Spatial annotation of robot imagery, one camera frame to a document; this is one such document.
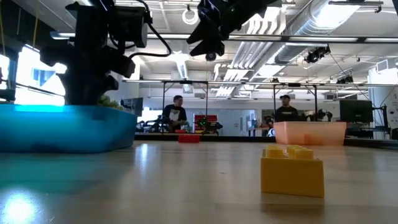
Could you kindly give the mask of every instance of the red object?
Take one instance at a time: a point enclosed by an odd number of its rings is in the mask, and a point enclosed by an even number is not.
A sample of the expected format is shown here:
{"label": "red object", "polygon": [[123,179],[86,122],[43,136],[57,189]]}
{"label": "red object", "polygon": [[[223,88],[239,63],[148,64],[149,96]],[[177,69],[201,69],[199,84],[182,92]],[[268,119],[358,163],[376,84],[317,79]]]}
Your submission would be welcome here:
{"label": "red object", "polygon": [[178,142],[179,143],[199,143],[200,142],[200,136],[197,135],[180,135],[178,137]]}

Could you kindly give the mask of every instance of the blue bin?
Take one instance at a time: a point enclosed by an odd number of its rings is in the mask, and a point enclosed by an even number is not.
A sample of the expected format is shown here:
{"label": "blue bin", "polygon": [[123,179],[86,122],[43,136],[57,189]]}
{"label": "blue bin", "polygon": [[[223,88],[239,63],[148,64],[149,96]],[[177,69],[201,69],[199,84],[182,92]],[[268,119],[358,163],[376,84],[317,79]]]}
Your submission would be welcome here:
{"label": "blue bin", "polygon": [[0,152],[112,151],[132,145],[136,125],[103,106],[0,105]]}

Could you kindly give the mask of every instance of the person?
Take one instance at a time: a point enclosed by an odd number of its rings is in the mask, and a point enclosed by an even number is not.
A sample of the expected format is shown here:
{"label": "person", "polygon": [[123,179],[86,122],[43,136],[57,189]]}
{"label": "person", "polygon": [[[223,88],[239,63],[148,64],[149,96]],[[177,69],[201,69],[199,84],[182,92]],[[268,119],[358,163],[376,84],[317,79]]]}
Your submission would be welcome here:
{"label": "person", "polygon": [[275,121],[298,121],[299,113],[296,108],[290,106],[290,96],[283,95],[280,97],[282,106],[276,110]]}
{"label": "person", "polygon": [[175,132],[175,130],[180,130],[181,125],[187,122],[187,114],[185,109],[182,108],[183,98],[177,95],[173,99],[174,104],[167,105],[163,109],[163,116],[170,119],[169,131]]}

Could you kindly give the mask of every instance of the pink bin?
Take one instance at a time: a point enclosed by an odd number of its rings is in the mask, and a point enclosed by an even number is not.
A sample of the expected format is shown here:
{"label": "pink bin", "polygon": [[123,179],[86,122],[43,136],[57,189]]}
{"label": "pink bin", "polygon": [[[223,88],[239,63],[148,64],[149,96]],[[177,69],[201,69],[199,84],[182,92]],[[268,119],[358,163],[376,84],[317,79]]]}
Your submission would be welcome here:
{"label": "pink bin", "polygon": [[274,124],[279,144],[342,146],[345,122],[289,121]]}

